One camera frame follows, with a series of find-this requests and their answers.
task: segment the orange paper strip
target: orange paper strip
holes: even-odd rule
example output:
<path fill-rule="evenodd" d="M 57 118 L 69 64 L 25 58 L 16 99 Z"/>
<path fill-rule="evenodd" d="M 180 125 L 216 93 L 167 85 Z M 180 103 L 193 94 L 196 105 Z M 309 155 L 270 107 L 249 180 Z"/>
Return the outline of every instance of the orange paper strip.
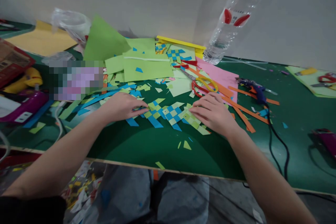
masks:
<path fill-rule="evenodd" d="M 243 120 L 245 123 L 246 127 L 251 133 L 254 133 L 256 130 L 253 128 L 252 124 L 247 120 L 247 118 L 244 116 L 244 114 L 236 107 L 233 107 L 237 114 L 240 116 L 240 118 Z"/>
<path fill-rule="evenodd" d="M 257 99 L 257 97 L 256 97 L 254 94 L 251 94 L 251 93 L 249 93 L 249 92 L 246 92 L 246 91 L 243 91 L 243 90 L 240 90 L 240 89 L 236 89 L 236 88 L 231 87 L 231 86 L 229 86 L 229 89 L 231 89 L 231 90 L 233 90 L 233 91 L 237 91 L 237 92 L 239 92 L 239 93 L 243 93 L 243 94 L 248 95 L 248 96 L 251 96 L 251 97 L 253 97 L 254 99 Z M 275 104 L 275 105 L 280 105 L 280 102 L 278 102 L 278 101 L 274 101 L 274 100 L 267 99 L 267 98 L 266 98 L 266 101 L 267 101 L 268 103 L 272 103 L 272 104 Z"/>
<path fill-rule="evenodd" d="M 196 74 L 198 77 L 206 78 L 205 76 L 201 75 L 200 73 L 198 73 L 197 71 L 195 71 L 192 68 L 189 68 L 188 70 L 193 72 L 194 74 Z M 218 87 L 218 90 L 219 90 L 220 93 L 222 93 L 223 95 L 225 95 L 227 97 L 232 97 L 233 96 L 233 93 L 229 89 L 227 89 L 226 87 L 222 86 L 221 84 L 219 84 L 217 82 L 215 82 L 215 83 L 217 84 L 217 87 Z"/>
<path fill-rule="evenodd" d="M 257 118 L 257 119 L 259 119 L 260 121 L 262 121 L 262 122 L 268 124 L 267 119 L 265 119 L 265 118 L 263 118 L 263 117 L 261 117 L 261 116 L 255 114 L 255 113 L 253 113 L 252 111 L 250 111 L 250 110 L 244 108 L 243 106 L 240 106 L 239 104 L 233 102 L 231 99 L 229 99 L 229 98 L 227 98 L 227 97 L 223 97 L 223 96 L 222 96 L 222 99 L 223 99 L 224 101 L 226 101 L 227 103 L 230 103 L 230 104 L 233 106 L 234 109 L 235 109 L 235 108 L 241 109 L 241 110 L 244 111 L 245 113 L 247 113 L 247 114 L 253 116 L 254 118 Z"/>

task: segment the plastic water bottle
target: plastic water bottle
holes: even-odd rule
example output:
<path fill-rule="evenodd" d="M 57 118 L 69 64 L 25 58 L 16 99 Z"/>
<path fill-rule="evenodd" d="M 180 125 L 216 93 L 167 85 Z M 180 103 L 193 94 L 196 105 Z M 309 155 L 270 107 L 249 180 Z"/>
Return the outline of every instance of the plastic water bottle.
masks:
<path fill-rule="evenodd" d="M 244 25 L 261 0 L 227 0 L 225 8 L 209 45 L 204 52 L 204 60 L 217 65 L 223 56 L 231 56 L 238 45 L 236 37 L 239 32 L 248 32 Z"/>

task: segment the red scissors handle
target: red scissors handle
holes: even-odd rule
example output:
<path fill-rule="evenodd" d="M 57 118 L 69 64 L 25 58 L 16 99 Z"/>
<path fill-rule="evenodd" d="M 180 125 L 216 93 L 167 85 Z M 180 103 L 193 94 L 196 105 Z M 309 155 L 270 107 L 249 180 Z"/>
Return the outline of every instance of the red scissors handle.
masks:
<path fill-rule="evenodd" d="M 198 96 L 199 98 L 201 98 L 202 95 L 199 94 L 199 93 L 197 93 L 197 92 L 195 91 L 195 86 L 196 86 L 198 89 L 200 89 L 200 90 L 202 90 L 203 92 L 205 92 L 205 93 L 209 93 L 209 92 L 210 92 L 208 89 L 204 89 L 204 88 L 198 86 L 198 85 L 196 84 L 196 82 L 193 80 L 192 83 L 191 83 L 191 89 L 194 91 L 194 94 L 195 94 L 196 96 Z"/>

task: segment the green tabletop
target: green tabletop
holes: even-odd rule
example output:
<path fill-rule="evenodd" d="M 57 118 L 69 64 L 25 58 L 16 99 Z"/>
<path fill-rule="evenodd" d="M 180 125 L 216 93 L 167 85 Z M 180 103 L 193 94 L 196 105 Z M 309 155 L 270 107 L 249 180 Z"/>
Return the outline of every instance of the green tabletop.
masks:
<path fill-rule="evenodd" d="M 81 55 L 74 50 L 68 51 L 76 58 L 81 58 Z M 290 185 L 301 190 L 336 194 L 336 161 L 311 134 L 311 131 L 317 128 L 328 128 L 336 132 L 334 119 L 336 99 L 315 97 L 294 76 L 282 74 L 280 71 L 285 70 L 283 65 L 263 65 L 267 68 L 266 71 L 241 63 L 220 63 L 217 66 L 239 74 L 242 78 L 253 79 L 279 94 L 276 96 L 266 93 L 268 98 L 280 102 L 280 106 L 270 104 L 270 108 L 274 116 L 272 117 L 273 126 L 289 148 L 288 181 Z M 48 82 L 48 68 L 40 64 L 36 64 L 35 67 L 41 71 L 44 81 Z M 193 103 L 197 99 L 189 97 L 190 92 L 172 97 L 170 93 L 166 94 L 168 89 L 165 85 L 158 85 L 151 80 L 136 84 L 143 83 L 150 83 L 152 86 L 150 91 L 141 91 L 147 103 L 157 98 L 165 98 L 160 103 L 163 107 L 177 101 Z M 156 87 L 162 88 L 163 92 L 158 93 L 154 89 Z M 249 110 L 251 106 L 257 111 L 263 109 L 253 98 L 244 94 L 238 94 L 238 104 Z M 99 106 L 100 104 L 96 103 L 87 109 L 94 111 Z M 52 115 L 54 109 L 51 108 L 41 117 L 40 121 L 46 123 L 46 126 L 37 134 L 31 134 L 28 132 L 29 129 L 20 126 L 14 130 L 7 129 L 7 132 L 10 132 L 8 137 L 12 146 L 34 152 L 47 150 L 55 142 L 59 133 Z M 233 108 L 230 107 L 229 110 L 235 113 Z M 74 128 L 90 113 L 81 116 L 72 114 L 64 124 Z M 247 114 L 246 116 L 250 118 L 256 130 L 253 134 L 249 133 L 250 137 L 275 165 L 268 147 L 270 141 L 268 125 Z M 164 127 L 158 129 L 145 118 L 138 117 L 135 120 L 139 127 L 131 127 L 126 121 L 105 127 L 90 150 L 88 158 L 154 168 L 157 168 L 155 162 L 159 161 L 167 170 L 234 180 L 245 179 L 229 143 L 215 132 L 209 130 L 212 134 L 203 136 L 183 122 L 178 123 L 182 132 L 176 131 L 161 117 L 158 120 Z M 237 114 L 236 121 L 246 129 Z M 284 129 L 282 122 L 285 122 L 289 128 Z M 192 150 L 177 148 L 180 141 L 183 145 L 184 140 L 188 141 Z M 275 135 L 273 135 L 272 149 L 283 170 L 286 150 Z"/>

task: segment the black sleeve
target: black sleeve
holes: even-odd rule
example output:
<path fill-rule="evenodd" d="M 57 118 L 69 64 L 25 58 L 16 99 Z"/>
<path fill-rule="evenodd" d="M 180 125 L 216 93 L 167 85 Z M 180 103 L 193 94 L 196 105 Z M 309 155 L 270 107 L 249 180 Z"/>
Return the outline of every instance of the black sleeve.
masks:
<path fill-rule="evenodd" d="M 60 196 L 28 201 L 14 197 L 0 197 L 1 223 L 62 224 L 66 205 Z"/>

